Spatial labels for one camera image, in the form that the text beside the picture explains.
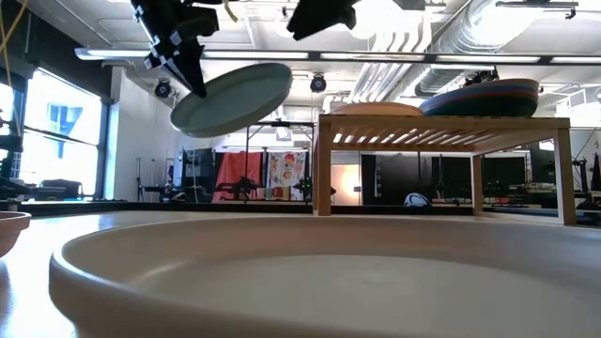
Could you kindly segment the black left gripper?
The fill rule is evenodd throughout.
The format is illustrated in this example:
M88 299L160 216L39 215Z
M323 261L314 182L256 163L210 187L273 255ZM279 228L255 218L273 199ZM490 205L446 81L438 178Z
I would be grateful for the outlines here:
M145 66L164 67L200 98L207 96L207 90L200 64L204 47L197 38L219 30L216 10L194 5L203 1L130 0L133 18L149 39Z

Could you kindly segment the sage green plate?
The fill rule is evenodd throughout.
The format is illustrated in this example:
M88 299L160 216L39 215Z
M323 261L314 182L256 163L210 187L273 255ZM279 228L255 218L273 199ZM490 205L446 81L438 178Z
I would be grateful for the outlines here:
M189 93L173 109L170 123L193 138L211 138L246 128L271 114L289 95L292 70L260 63L231 70L206 83L204 98Z

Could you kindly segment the cream plate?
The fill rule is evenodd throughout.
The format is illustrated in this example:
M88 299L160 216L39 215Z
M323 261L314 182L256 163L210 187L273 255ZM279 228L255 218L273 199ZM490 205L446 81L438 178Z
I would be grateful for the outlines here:
M392 115L420 116L423 111L415 106L397 102L362 102L337 107L331 115Z

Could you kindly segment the dark teal plate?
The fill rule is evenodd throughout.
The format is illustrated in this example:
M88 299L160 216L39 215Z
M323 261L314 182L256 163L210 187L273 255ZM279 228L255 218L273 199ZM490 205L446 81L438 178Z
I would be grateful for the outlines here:
M427 110L431 116L532 116L537 107L528 100L476 99L443 103Z

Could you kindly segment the blue plate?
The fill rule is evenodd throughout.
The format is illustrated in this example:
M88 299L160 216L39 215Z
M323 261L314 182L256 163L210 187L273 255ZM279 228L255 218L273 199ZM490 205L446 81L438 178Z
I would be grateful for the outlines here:
M532 88L528 88L528 87L522 87L522 86L517 86L517 85L490 85L490 86L484 86L484 87L463 87L463 88L459 88L456 89L457 91L463 91L463 92L486 92L486 91L514 91L514 90L519 90L519 91L528 91L528 92L533 92L534 95L539 97L539 93L538 91L534 91Z

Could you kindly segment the terracotta orange plate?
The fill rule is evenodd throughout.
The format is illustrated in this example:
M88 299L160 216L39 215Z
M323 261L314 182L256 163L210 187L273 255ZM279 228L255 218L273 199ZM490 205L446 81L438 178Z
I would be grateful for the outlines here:
M17 211L0 211L0 258L16 244L21 232L29 227L31 215Z

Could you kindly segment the wooden slatted shelf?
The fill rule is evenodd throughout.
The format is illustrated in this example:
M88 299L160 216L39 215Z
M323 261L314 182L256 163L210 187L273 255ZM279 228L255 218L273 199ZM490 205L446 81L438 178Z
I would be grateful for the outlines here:
M576 202L571 157L570 120L563 117L473 117L321 115L315 140L313 210L331 215L333 151L460 153L470 157L472 211L483 210L483 157L517 146L552 140L558 216L553 221L575 225Z

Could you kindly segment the red hanging cloth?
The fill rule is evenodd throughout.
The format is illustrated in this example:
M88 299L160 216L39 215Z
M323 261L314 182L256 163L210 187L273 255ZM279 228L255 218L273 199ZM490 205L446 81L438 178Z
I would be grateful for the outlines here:
M255 184L262 186L263 154L244 151L222 153L222 161L217 175L216 187L223 183L236 183L247 176Z

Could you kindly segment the patterned hanging cloth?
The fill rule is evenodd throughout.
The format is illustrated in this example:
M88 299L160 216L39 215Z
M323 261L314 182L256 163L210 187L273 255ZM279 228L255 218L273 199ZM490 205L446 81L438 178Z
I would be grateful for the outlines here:
M292 201L302 201L303 194L295 188L305 178L307 152L270 152L268 155L267 187L290 189Z

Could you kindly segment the black ceiling fixture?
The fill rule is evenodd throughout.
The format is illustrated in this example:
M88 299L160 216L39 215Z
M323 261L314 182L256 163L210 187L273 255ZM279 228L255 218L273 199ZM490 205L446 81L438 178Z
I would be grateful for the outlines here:
M485 82L498 81L500 76L496 69L493 70L478 70L475 73L465 77L464 86L477 85Z

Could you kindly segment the black equipment stand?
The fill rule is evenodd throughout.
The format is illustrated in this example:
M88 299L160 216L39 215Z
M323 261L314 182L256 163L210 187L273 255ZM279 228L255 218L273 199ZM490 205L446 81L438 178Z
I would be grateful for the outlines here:
M23 137L20 134L18 123L13 120L5 120L1 116L2 113L3 110L0 109L0 130L7 127L8 134L0 134L0 150L7 152L6 156L0 159L0 203L17 201L19 197L24 197L31 192L28 187L10 178L15 155L23 151Z

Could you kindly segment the black ceiling track light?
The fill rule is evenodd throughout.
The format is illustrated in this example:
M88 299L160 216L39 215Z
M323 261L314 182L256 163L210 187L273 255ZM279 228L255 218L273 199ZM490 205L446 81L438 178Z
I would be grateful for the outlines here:
M560 0L500 0L495 3L496 7L504 8L540 8L540 9L568 9L569 12L564 15L566 20L571 20L576 16L578 1L560 1Z

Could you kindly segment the grey beige plate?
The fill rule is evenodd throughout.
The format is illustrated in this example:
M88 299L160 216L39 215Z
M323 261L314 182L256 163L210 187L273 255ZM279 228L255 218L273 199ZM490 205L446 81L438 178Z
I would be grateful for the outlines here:
M80 338L601 338L601 230L383 217L151 223L72 239Z

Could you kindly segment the black aluminium table frame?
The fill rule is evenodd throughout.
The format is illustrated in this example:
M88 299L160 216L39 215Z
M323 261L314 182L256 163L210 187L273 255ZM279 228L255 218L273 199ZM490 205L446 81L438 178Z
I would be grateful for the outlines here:
M190 211L190 212L246 212L311 214L313 207L302 203L275 204L195 204L148 203L123 201L62 201L18 203L1 201L0 211L27 212L36 217L65 216L85 213L117 211ZM471 207L394 207L394 206L332 206L331 213L344 215L473 215Z

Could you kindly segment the silver air duct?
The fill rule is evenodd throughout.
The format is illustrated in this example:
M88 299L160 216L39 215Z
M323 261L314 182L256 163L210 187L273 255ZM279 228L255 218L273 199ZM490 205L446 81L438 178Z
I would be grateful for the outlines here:
M500 1L472 0L428 49L434 54L493 54L522 34L541 16L540 8L498 7ZM419 83L412 86L416 96L438 94L457 78L464 69L432 69L421 67Z

